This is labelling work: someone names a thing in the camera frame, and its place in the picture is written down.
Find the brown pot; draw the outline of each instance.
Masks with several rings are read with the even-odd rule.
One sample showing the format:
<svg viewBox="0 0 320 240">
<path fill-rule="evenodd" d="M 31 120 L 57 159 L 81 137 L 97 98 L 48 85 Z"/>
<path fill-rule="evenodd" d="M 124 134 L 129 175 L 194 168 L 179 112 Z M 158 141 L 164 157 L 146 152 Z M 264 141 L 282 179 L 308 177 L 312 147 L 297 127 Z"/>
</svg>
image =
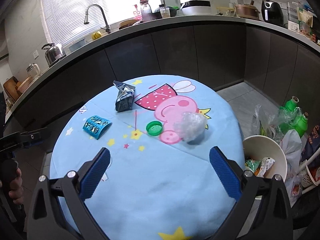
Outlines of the brown pot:
<svg viewBox="0 0 320 240">
<path fill-rule="evenodd" d="M 237 16 L 246 19 L 259 20 L 259 10 L 253 6 L 254 1 L 251 1 L 250 4 L 237 4 L 236 13 Z"/>
</svg>

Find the kitchen counter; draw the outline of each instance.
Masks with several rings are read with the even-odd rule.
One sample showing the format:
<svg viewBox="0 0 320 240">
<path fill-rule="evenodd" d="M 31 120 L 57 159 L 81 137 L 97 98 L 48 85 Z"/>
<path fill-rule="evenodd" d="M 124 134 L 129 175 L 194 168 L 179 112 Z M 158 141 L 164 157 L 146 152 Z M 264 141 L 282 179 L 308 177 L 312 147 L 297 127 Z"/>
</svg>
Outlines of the kitchen counter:
<svg viewBox="0 0 320 240">
<path fill-rule="evenodd" d="M 23 129 L 38 129 L 79 109 L 114 79 L 153 74 L 186 76 L 214 90 L 245 80 L 279 105 L 304 89 L 311 93 L 306 96 L 310 101 L 315 88 L 293 89 L 292 83 L 299 83 L 294 72 L 299 70 L 297 64 L 309 64 L 320 79 L 319 56 L 320 46 L 306 37 L 262 21 L 225 16 L 155 20 L 103 36 L 60 60 L 15 102 L 6 123 L 14 116 Z M 298 77 L 308 73 L 301 71 Z M 318 79 L 313 82 L 317 87 Z M 41 106 L 37 114 L 35 105 Z M 306 103 L 306 111 L 312 107 Z"/>
</svg>

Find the human hand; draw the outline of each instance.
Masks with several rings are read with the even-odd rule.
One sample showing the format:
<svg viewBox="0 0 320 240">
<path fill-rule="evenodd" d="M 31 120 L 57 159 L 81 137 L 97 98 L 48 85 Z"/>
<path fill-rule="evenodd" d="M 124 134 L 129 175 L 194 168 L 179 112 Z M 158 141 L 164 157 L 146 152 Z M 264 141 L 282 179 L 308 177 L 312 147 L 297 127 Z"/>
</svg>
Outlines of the human hand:
<svg viewBox="0 0 320 240">
<path fill-rule="evenodd" d="M 13 199 L 13 202 L 17 205 L 23 204 L 23 187 L 21 170 L 17 168 L 17 177 L 10 182 L 9 197 Z"/>
</svg>

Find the stainless steel kettle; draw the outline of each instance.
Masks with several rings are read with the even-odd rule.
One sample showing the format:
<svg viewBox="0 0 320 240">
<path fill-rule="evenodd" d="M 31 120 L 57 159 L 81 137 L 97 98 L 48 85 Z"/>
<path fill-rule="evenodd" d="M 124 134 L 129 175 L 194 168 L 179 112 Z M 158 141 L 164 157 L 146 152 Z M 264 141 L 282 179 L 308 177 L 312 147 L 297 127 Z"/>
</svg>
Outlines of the stainless steel kettle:
<svg viewBox="0 0 320 240">
<path fill-rule="evenodd" d="M 54 43 L 48 43 L 43 45 L 41 49 L 47 50 L 44 56 L 45 56 L 45 59 L 47 60 L 49 67 L 57 63 L 60 58 L 66 55 L 61 44 L 55 45 Z"/>
</svg>

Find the dish rack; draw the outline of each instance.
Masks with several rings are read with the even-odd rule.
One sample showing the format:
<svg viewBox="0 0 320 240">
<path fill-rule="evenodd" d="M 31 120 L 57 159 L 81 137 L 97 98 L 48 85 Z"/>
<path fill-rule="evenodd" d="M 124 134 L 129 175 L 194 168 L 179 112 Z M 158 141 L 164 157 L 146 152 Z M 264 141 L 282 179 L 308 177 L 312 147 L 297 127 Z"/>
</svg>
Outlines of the dish rack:
<svg viewBox="0 0 320 240">
<path fill-rule="evenodd" d="M 320 148 L 308 159 L 299 165 L 299 172 L 302 172 L 301 184 L 304 187 L 302 194 L 307 193 L 320 184 L 320 180 L 315 181 L 309 171 L 308 165 L 320 154 Z"/>
</svg>

